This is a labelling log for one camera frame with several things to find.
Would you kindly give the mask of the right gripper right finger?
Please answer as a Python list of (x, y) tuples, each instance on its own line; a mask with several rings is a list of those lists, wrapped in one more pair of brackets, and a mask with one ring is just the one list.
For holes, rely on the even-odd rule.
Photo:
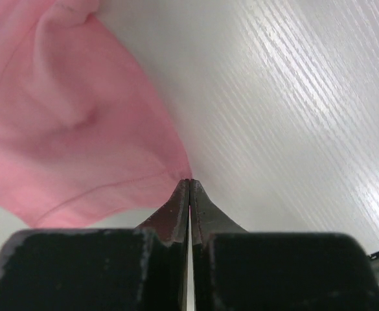
[(368, 256), (343, 233), (249, 232), (190, 183), (196, 310), (379, 310)]

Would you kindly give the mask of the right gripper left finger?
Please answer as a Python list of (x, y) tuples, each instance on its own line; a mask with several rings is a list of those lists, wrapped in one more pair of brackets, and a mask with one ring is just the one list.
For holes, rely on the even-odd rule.
[(27, 229), (0, 250), (0, 310), (185, 310), (189, 181), (132, 229)]

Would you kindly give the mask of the pink t shirt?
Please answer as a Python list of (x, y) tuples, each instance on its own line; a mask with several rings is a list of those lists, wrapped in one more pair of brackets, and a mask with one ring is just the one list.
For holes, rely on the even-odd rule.
[(159, 207), (189, 161), (99, 1), (0, 1), (0, 207), (82, 227)]

